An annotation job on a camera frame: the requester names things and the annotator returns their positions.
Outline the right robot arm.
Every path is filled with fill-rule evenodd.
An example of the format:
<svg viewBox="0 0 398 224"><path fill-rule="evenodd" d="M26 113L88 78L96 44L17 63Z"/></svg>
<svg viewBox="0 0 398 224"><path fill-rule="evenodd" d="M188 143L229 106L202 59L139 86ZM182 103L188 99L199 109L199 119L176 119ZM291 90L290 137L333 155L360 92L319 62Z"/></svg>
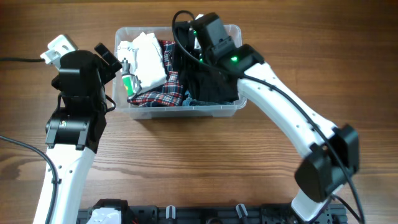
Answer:
<svg viewBox="0 0 398 224"><path fill-rule="evenodd" d="M303 161L295 172L299 192L290 206L296 221L310 223L345 184L356 203L351 180L359 171L359 136L320 116L289 90L253 47L235 46L214 12L190 22L201 47L202 65L237 84L238 93L256 104L289 138Z"/></svg>

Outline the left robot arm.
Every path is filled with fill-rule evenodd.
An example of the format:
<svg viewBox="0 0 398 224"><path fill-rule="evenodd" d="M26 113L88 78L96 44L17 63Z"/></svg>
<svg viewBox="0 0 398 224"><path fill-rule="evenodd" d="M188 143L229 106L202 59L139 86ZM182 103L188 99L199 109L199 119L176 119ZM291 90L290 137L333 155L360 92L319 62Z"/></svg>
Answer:
<svg viewBox="0 0 398 224"><path fill-rule="evenodd" d="M115 106L105 85L122 68L99 43L94 52L75 50L60 58L52 86L59 91L57 107L45 132L49 159L34 223L75 223L88 171L93 164L106 114Z"/></svg>

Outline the black garment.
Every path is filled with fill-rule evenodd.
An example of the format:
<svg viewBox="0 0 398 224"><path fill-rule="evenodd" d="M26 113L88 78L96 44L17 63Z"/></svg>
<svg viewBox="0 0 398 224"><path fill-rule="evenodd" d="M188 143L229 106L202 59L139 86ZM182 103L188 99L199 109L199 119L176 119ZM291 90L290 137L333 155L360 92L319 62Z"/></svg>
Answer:
<svg viewBox="0 0 398 224"><path fill-rule="evenodd" d="M178 80L183 85L184 98L193 98L200 101L215 103L234 102L239 99L236 82L228 80L200 66L177 45L172 54L172 66L178 72Z"/></svg>

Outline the red navy plaid cloth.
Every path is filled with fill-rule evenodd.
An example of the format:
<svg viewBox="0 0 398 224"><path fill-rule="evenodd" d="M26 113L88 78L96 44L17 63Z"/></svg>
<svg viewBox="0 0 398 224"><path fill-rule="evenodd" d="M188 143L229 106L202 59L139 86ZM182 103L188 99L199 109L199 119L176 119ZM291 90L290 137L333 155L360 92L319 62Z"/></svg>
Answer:
<svg viewBox="0 0 398 224"><path fill-rule="evenodd" d="M162 49L163 64L167 75L165 84L154 88L136 98L127 100L128 103L140 108L181 106L185 93L183 85L179 83L178 72L172 66L172 54L175 42L169 40L158 40Z"/></svg>

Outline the blue denim jeans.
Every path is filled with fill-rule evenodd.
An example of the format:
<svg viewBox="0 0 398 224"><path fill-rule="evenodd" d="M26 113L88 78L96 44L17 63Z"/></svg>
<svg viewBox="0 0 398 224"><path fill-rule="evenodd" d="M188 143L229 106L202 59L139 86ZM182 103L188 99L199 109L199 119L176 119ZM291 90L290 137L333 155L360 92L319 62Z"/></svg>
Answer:
<svg viewBox="0 0 398 224"><path fill-rule="evenodd" d="M216 105L231 105L231 102L215 103L210 101L200 101L187 97L182 101L182 106L216 106Z"/></svg>

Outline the white printed t-shirt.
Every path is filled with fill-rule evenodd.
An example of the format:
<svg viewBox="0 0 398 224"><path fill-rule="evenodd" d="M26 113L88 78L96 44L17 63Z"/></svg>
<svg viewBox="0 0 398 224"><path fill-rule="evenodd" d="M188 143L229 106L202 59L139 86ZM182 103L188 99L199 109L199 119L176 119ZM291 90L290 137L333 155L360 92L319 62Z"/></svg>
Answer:
<svg viewBox="0 0 398 224"><path fill-rule="evenodd" d="M166 83L163 51L155 34L141 32L131 42L122 41L116 53L129 101Z"/></svg>

